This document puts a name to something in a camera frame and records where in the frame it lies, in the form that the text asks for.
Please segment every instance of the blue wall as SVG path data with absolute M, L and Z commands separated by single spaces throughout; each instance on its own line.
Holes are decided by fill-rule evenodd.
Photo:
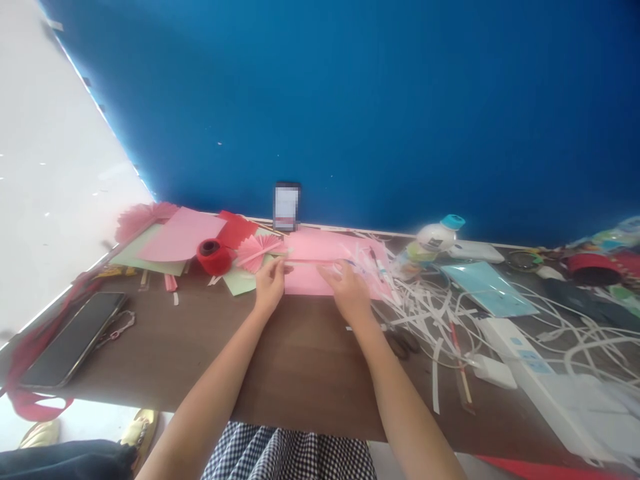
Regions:
M 640 211 L 635 0 L 42 4 L 158 199 L 548 246 Z

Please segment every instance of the pink paper fan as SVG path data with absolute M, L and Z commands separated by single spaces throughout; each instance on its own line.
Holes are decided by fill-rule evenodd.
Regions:
M 119 227 L 115 231 L 115 240 L 118 243 L 132 240 L 152 224 L 165 223 L 177 211 L 178 207 L 169 202 L 134 205 L 120 214 L 120 218 L 118 218 Z
M 275 235 L 252 235 L 242 240 L 238 247 L 238 262 L 235 266 L 256 273 L 262 266 L 265 254 L 272 250 L 281 250 L 282 246 L 282 239 Z

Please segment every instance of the pink cardstock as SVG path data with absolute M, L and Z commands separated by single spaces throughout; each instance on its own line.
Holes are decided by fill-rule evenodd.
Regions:
M 376 258 L 382 262 L 386 270 L 389 269 L 385 246 L 372 239 L 353 237 L 342 233 L 322 231 L 312 228 L 302 228 L 285 237 L 285 246 L 289 249 L 290 260 L 322 260 L 334 261 L 338 259 L 350 260 L 361 265 L 365 272 L 353 267 L 360 273 L 369 286 L 372 299 L 380 300 L 380 294 L 391 296 L 391 290 L 386 282 L 382 282 L 373 267 L 370 249 Z M 331 266 L 324 268 L 333 271 Z M 333 295 L 333 290 L 320 276 L 314 264 L 296 263 L 293 271 L 285 275 L 285 293 L 290 295 Z
M 138 258 L 148 261 L 181 261 L 195 256 L 202 240 L 216 238 L 226 220 L 214 215 L 180 208 L 146 244 Z

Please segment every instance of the charger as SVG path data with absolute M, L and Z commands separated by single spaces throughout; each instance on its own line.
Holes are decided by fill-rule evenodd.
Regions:
M 518 388 L 511 370 L 502 362 L 476 353 L 471 358 L 471 366 L 479 379 L 508 390 Z

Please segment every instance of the hand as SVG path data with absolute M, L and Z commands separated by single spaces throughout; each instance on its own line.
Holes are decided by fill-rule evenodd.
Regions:
M 369 288 L 364 278 L 354 272 L 348 262 L 338 260 L 338 264 L 342 267 L 342 276 L 330 272 L 320 265 L 317 266 L 318 272 L 333 289 L 338 310 L 349 326 L 356 330 L 361 325 L 374 320 L 371 312 Z
M 255 307 L 271 315 L 285 292 L 285 260 L 278 257 L 263 265 L 255 274 Z

